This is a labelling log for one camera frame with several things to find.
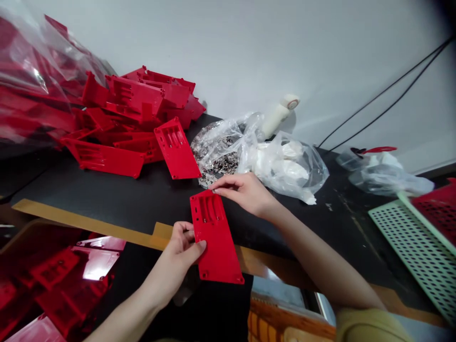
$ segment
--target wooden table edge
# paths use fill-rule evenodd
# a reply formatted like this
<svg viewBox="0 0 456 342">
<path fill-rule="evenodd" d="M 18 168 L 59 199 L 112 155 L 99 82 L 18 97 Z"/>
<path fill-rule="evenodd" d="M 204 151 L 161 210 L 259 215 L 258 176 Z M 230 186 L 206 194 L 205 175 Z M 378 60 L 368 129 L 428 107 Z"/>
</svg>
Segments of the wooden table edge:
<svg viewBox="0 0 456 342">
<path fill-rule="evenodd" d="M 158 250 L 164 250 L 172 232 L 172 226 L 156 222 L 153 234 L 149 235 L 29 199 L 21 199 L 13 205 L 13 209 L 62 225 L 118 237 L 128 242 Z M 238 245 L 235 245 L 235 247 L 242 272 L 280 281 L 298 288 L 305 288 L 311 291 L 318 290 L 297 261 L 276 257 Z M 435 326 L 447 327 L 447 323 L 440 315 L 405 306 L 394 290 L 374 284 L 371 284 L 371 286 L 389 312 Z"/>
</svg>

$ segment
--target electrical cable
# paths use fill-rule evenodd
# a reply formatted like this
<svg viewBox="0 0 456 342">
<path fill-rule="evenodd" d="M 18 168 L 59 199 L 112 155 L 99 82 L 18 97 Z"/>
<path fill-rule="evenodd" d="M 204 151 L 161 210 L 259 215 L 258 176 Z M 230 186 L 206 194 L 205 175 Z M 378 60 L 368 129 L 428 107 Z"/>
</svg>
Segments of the electrical cable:
<svg viewBox="0 0 456 342">
<path fill-rule="evenodd" d="M 387 111 L 389 111 L 397 102 L 399 102 L 403 97 L 404 95 L 410 90 L 410 88 L 416 83 L 416 81 L 418 81 L 418 79 L 421 77 L 421 75 L 423 75 L 423 73 L 426 71 L 426 69 L 432 64 L 432 62 L 434 62 L 434 60 L 438 57 L 438 55 L 440 55 L 442 53 L 443 50 L 445 50 L 445 48 L 451 43 L 451 41 L 454 39 L 454 37 L 450 38 L 449 40 L 447 40 L 445 42 L 445 44 L 440 48 L 440 50 L 431 58 L 431 60 L 429 61 L 429 63 L 426 64 L 426 66 L 423 68 L 423 70 L 420 71 L 420 73 L 417 75 L 417 77 L 415 77 L 415 79 L 413 80 L 413 82 L 407 87 L 407 89 L 402 93 L 401 96 L 399 96 L 399 98 L 393 102 L 392 105 L 390 105 L 384 112 L 382 112 L 379 116 L 377 116 L 374 120 L 372 120 L 370 123 L 368 123 L 366 126 L 364 126 L 363 128 L 361 128 L 358 132 L 356 132 L 355 134 L 353 134 L 350 138 L 344 140 L 343 142 L 341 142 L 339 145 L 331 148 L 329 151 L 332 151 L 336 148 L 338 148 L 339 146 L 345 144 L 347 141 L 349 141 L 351 138 L 355 137 L 356 135 L 358 135 L 359 133 L 361 133 L 362 131 L 364 131 L 367 127 L 369 127 L 370 125 L 372 125 L 374 122 L 376 122 L 378 119 L 380 119 Z"/>
<path fill-rule="evenodd" d="M 321 143 L 318 145 L 318 147 L 321 147 L 323 143 L 328 140 L 328 138 L 333 135 L 339 128 L 341 128 L 343 125 L 347 123 L 351 118 L 353 118 L 356 114 L 358 114 L 360 111 L 362 111 L 364 108 L 366 108 L 368 105 L 370 105 L 372 102 L 377 100 L 380 96 L 382 96 L 386 91 L 388 91 L 391 87 L 393 87 L 397 82 L 399 82 L 401 79 L 403 79 L 405 76 L 407 76 L 409 73 L 411 73 L 413 70 L 415 70 L 418 66 L 420 66 L 426 59 L 431 57 L 434 53 L 436 53 L 440 48 L 446 47 L 454 37 L 448 38 L 446 41 L 444 41 L 439 47 L 437 47 L 434 51 L 432 51 L 429 55 L 424 57 L 421 61 L 419 61 L 417 64 L 415 64 L 414 67 L 412 67 L 409 71 L 407 71 L 405 74 L 403 74 L 400 78 L 398 78 L 394 83 L 391 83 L 385 90 L 383 90 L 380 94 L 378 94 L 376 97 L 374 97 L 372 100 L 370 100 L 368 103 L 366 103 L 363 107 L 358 109 L 355 113 L 353 113 L 347 120 L 345 120 L 343 123 L 341 123 L 334 131 L 332 131 Z"/>
</svg>

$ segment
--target black tabletop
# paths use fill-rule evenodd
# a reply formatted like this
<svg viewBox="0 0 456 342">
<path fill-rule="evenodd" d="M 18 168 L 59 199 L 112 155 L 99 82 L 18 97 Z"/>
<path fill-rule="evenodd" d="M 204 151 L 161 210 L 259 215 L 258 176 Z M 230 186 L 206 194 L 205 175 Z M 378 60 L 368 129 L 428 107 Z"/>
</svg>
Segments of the black tabletop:
<svg viewBox="0 0 456 342">
<path fill-rule="evenodd" d="M 15 192 L 54 165 L 60 155 L 48 148 L 0 159 L 0 203 L 8 201 Z"/>
<path fill-rule="evenodd" d="M 189 141 L 201 127 L 218 120 L 204 114 L 187 132 Z M 397 292 L 409 307 L 436 312 L 431 301 L 367 214 L 394 199 L 366 194 L 348 182 L 337 154 L 319 150 L 330 177 L 315 197 L 317 205 L 273 194 L 302 222 L 340 253 L 365 279 Z M 147 164 L 138 179 L 80 170 L 70 155 L 13 196 L 152 234 L 155 222 L 191 221 L 190 196 L 203 191 L 197 179 L 172 180 L 165 162 Z M 235 244 L 294 259 L 277 230 L 224 199 Z"/>
</svg>

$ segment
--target white bottle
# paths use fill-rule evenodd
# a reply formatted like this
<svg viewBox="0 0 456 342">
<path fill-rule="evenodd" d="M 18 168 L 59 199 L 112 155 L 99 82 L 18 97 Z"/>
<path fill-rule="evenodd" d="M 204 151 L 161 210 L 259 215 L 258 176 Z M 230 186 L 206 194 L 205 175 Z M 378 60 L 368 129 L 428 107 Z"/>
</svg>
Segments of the white bottle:
<svg viewBox="0 0 456 342">
<path fill-rule="evenodd" d="M 279 128 L 280 124 L 290 115 L 291 111 L 296 108 L 299 104 L 299 97 L 292 94 L 287 94 L 280 100 L 280 104 L 277 105 L 275 110 L 265 116 L 265 121 L 261 130 L 266 139 L 272 137 L 274 132 Z"/>
</svg>

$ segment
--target perforated tray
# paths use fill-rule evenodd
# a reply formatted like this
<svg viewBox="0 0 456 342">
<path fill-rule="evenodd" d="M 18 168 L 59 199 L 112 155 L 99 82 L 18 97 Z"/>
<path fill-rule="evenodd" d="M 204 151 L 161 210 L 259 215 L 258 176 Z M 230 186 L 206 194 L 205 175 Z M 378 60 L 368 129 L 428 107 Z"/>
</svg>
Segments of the perforated tray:
<svg viewBox="0 0 456 342">
<path fill-rule="evenodd" d="M 442 316 L 456 327 L 456 256 L 408 205 L 407 197 L 400 194 L 369 215 Z"/>
</svg>

